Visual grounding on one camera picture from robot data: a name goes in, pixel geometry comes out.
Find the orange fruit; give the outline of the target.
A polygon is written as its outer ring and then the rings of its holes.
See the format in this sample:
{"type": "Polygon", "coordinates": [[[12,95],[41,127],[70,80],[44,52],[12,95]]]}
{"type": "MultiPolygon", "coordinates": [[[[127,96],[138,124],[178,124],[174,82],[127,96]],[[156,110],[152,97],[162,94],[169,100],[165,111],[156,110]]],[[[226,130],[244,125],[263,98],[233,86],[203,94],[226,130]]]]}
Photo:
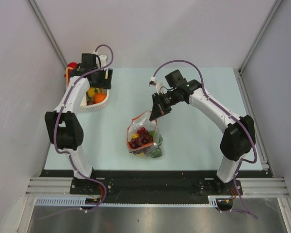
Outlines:
{"type": "Polygon", "coordinates": [[[106,95],[104,93],[97,93],[93,97],[94,103],[100,103],[106,99],[106,95]]]}

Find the dark grape bunch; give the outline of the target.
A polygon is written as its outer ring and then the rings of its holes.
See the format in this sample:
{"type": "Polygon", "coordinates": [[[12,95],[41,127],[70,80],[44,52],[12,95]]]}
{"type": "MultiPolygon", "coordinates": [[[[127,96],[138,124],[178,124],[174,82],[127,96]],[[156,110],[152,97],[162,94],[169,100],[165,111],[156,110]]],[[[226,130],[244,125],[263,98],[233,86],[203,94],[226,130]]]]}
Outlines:
{"type": "Polygon", "coordinates": [[[132,149],[132,153],[134,150],[142,150],[144,154],[148,152],[148,150],[150,149],[151,145],[154,142],[154,138],[149,134],[149,131],[150,130],[148,130],[147,128],[141,127],[135,132],[139,134],[140,137],[137,139],[138,140],[137,145],[131,143],[130,141],[128,142],[129,148],[132,149]]]}

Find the clear orange zip bag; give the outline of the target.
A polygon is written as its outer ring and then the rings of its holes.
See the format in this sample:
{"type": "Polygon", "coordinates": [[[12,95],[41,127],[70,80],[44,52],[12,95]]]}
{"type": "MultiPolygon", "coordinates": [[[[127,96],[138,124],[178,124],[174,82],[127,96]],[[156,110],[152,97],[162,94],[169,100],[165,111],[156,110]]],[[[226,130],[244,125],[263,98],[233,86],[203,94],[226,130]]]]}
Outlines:
{"type": "Polygon", "coordinates": [[[150,120],[151,111],[145,111],[132,119],[127,128],[126,143],[129,153],[141,158],[162,157],[163,138],[157,120],[150,120]]]}

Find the yellow bell pepper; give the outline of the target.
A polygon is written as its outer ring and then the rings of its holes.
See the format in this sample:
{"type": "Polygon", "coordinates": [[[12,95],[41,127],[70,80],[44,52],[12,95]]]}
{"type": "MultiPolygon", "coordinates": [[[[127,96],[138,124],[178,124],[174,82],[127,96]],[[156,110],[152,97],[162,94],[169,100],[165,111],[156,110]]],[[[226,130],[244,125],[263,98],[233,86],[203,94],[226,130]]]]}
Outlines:
{"type": "MultiPolygon", "coordinates": [[[[132,137],[131,137],[131,140],[130,142],[137,145],[138,144],[138,138],[139,138],[139,134],[135,133],[132,137]]],[[[138,156],[143,156],[144,155],[144,152],[142,150],[134,150],[133,151],[133,154],[135,155],[138,155],[138,156]]]]}

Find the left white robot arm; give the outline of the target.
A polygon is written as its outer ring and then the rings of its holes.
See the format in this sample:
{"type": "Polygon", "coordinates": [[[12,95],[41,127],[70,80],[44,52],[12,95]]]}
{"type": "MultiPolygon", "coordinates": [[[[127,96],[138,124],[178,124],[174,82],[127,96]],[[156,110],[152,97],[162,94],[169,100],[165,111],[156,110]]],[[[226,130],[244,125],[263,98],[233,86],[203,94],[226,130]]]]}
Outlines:
{"type": "Polygon", "coordinates": [[[91,87],[111,89],[113,70],[109,65],[107,57],[96,51],[82,54],[81,62],[70,72],[69,84],[62,100],[52,112],[45,113],[50,142],[58,154],[67,157],[74,177],[83,179],[80,187],[87,194],[97,190],[97,181],[91,178],[94,169],[82,147],[84,131],[77,114],[91,87]]]}

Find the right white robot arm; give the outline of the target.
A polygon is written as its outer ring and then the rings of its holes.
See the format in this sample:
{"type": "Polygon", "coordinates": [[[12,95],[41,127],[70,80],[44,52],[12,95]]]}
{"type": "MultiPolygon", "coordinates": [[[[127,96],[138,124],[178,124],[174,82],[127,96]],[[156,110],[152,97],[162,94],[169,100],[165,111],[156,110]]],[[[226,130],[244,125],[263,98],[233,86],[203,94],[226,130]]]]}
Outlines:
{"type": "Polygon", "coordinates": [[[222,106],[212,98],[202,84],[197,80],[187,81],[179,70],[165,76],[170,86],[167,92],[162,92],[163,85],[155,77],[151,77],[149,85],[156,88],[152,94],[152,110],[149,120],[154,121],[171,112],[172,106],[185,102],[200,110],[222,132],[220,150],[223,158],[216,172],[214,190],[225,195],[231,190],[231,181],[241,159],[255,145],[255,128],[251,116],[240,116],[222,106]]]}

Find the yellow lemon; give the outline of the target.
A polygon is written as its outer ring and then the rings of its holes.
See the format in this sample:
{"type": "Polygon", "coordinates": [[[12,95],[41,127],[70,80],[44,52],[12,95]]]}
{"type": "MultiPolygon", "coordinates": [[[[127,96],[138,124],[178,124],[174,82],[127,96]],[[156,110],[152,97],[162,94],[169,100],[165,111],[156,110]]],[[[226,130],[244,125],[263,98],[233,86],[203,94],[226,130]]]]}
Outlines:
{"type": "Polygon", "coordinates": [[[89,98],[93,98],[96,94],[101,93],[101,89],[100,88],[94,88],[94,87],[90,87],[87,91],[87,96],[89,98]]]}

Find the red bell pepper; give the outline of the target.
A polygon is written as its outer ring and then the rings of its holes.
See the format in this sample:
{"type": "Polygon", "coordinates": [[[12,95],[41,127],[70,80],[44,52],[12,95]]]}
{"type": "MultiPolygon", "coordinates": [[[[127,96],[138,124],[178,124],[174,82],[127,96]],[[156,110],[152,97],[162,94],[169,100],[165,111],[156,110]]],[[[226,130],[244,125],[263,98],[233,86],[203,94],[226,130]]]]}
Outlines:
{"type": "Polygon", "coordinates": [[[70,68],[75,68],[78,64],[75,63],[75,62],[71,62],[67,65],[67,67],[70,67],[70,68]]]}

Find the orange sliced papaya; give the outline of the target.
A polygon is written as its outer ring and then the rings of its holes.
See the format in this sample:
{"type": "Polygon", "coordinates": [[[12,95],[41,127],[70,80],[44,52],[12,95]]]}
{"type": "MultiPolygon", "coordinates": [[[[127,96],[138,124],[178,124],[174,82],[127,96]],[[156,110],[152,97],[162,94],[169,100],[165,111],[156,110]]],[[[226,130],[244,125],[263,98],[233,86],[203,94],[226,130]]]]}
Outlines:
{"type": "Polygon", "coordinates": [[[67,68],[65,69],[65,82],[66,82],[66,86],[69,85],[69,72],[70,72],[71,70],[73,70],[73,68],[71,68],[71,67],[67,67],[67,68]]]}

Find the white plastic basket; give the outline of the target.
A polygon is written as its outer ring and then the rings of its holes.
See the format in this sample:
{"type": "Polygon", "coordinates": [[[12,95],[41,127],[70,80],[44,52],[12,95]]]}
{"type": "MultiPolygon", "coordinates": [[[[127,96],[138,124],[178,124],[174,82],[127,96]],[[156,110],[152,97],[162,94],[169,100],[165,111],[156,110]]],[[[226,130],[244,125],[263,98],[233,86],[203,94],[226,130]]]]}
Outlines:
{"type": "Polygon", "coordinates": [[[106,99],[100,103],[96,103],[96,104],[94,103],[93,105],[87,105],[87,102],[89,100],[93,101],[93,99],[89,98],[87,96],[87,92],[86,92],[82,98],[81,103],[80,103],[80,112],[92,112],[92,111],[100,110],[100,109],[103,109],[106,107],[107,102],[108,102],[108,97],[109,97],[109,90],[103,89],[103,88],[100,88],[100,89],[101,89],[101,93],[104,93],[106,95],[106,99]]]}

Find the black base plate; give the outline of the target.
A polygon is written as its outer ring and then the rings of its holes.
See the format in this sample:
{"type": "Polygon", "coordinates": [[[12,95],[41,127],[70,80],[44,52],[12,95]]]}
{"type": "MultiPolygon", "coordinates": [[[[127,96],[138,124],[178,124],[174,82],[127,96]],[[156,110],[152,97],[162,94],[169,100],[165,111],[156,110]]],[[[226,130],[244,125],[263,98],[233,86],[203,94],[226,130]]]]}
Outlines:
{"type": "Polygon", "coordinates": [[[111,171],[94,172],[95,182],[73,177],[71,170],[43,170],[40,177],[72,178],[70,195],[86,195],[98,202],[112,200],[196,200],[203,196],[231,196],[242,192],[238,178],[271,178],[269,170],[240,171],[236,182],[217,185],[215,171],[111,171]]]}

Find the right aluminium post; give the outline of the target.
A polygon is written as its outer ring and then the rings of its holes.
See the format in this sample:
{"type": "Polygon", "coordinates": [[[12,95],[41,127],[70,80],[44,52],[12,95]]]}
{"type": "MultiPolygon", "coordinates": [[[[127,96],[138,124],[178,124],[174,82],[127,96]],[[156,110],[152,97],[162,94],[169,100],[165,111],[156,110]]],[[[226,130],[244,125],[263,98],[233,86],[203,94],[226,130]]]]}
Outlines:
{"type": "Polygon", "coordinates": [[[279,11],[280,7],[284,3],[284,0],[275,0],[269,13],[267,14],[262,26],[260,27],[257,36],[255,37],[248,53],[246,54],[244,60],[242,61],[240,67],[238,68],[238,72],[243,74],[245,71],[248,63],[250,62],[252,56],[254,55],[255,51],[257,50],[259,44],[261,43],[262,39],[264,38],[267,30],[269,29],[272,21],[274,20],[277,12],[279,11]]]}

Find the aluminium post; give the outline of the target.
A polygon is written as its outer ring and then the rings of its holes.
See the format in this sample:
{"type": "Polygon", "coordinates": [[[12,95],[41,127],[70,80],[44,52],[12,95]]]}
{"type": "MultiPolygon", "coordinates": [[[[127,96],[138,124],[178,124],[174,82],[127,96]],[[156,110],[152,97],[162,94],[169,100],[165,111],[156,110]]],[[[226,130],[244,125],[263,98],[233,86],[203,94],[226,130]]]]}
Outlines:
{"type": "Polygon", "coordinates": [[[40,10],[37,2],[35,0],[26,0],[30,10],[32,11],[34,17],[36,18],[39,26],[41,27],[42,32],[47,38],[47,41],[49,42],[51,48],[53,49],[56,57],[60,61],[61,65],[63,68],[66,68],[67,66],[67,61],[64,58],[63,52],[60,49],[45,17],[43,16],[42,11],[40,10]]]}
{"type": "Polygon", "coordinates": [[[245,71],[248,63],[250,62],[252,56],[254,55],[255,51],[257,50],[259,44],[261,43],[262,39],[264,38],[267,30],[269,29],[272,21],[274,20],[277,12],[279,11],[280,7],[284,3],[284,0],[275,0],[269,13],[267,14],[262,26],[260,27],[257,36],[255,37],[248,53],[246,54],[244,60],[242,61],[240,67],[238,68],[238,72],[243,74],[245,71]]]}

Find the left aluminium post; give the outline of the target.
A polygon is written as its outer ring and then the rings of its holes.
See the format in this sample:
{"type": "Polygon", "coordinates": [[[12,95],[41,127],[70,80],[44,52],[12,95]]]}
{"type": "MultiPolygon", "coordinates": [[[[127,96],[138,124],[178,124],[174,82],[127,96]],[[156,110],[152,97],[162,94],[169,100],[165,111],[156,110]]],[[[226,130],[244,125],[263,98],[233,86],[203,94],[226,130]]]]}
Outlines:
{"type": "Polygon", "coordinates": [[[47,38],[47,41],[49,42],[51,48],[53,49],[56,57],[60,61],[61,65],[63,68],[66,68],[67,66],[67,61],[64,58],[63,52],[60,49],[45,17],[43,16],[42,11],[40,10],[37,2],[35,0],[26,0],[30,10],[32,11],[34,17],[36,18],[39,26],[41,27],[42,32],[47,38]]]}

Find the aluminium front rail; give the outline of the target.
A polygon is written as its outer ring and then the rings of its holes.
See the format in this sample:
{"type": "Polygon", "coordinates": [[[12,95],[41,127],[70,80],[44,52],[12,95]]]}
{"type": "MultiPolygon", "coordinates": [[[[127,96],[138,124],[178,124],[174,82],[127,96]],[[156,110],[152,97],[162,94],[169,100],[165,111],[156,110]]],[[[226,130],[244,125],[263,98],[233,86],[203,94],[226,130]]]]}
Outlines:
{"type": "MultiPolygon", "coordinates": [[[[238,178],[243,196],[246,198],[289,198],[283,178],[238,178]]],[[[69,194],[72,178],[34,177],[26,190],[28,196],[66,196],[69,194]]]]}

